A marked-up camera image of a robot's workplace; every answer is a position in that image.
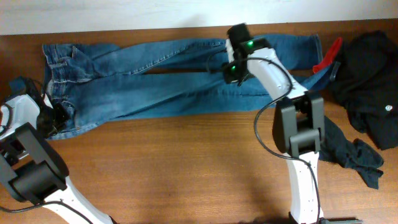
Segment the blue denim jeans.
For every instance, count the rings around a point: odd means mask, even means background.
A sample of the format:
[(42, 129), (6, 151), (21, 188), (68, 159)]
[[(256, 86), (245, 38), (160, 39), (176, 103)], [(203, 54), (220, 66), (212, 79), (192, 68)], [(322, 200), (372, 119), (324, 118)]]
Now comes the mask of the blue denim jeans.
[(267, 34), (268, 49), (249, 58), (260, 71), (226, 83), (224, 39), (181, 39), (122, 48), (115, 44), (46, 44), (45, 87), (69, 115), (55, 139), (74, 138), (110, 121), (252, 111), (280, 96), (322, 90), (330, 74), (309, 77), (322, 61), (317, 35)]

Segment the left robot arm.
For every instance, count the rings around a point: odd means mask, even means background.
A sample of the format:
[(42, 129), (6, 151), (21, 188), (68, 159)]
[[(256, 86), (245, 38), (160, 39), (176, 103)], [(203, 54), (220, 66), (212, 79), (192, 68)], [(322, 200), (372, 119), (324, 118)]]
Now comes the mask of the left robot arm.
[(114, 224), (75, 188), (65, 161), (47, 142), (70, 118), (64, 107), (37, 80), (18, 77), (9, 86), (11, 94), (1, 102), (1, 185), (31, 206), (1, 210), (22, 213), (43, 207), (67, 223)]

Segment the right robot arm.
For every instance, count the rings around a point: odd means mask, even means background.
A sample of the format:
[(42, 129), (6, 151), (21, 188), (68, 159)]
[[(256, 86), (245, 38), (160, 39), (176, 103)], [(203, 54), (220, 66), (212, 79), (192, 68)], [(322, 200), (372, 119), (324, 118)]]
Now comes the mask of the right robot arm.
[(280, 62), (265, 38), (254, 38), (246, 24), (227, 31), (229, 62), (221, 68), (226, 83), (242, 85), (255, 77), (275, 106), (272, 136), (289, 170), (292, 223), (329, 223), (324, 217), (318, 189), (318, 160), (325, 139), (324, 101), (302, 86)]

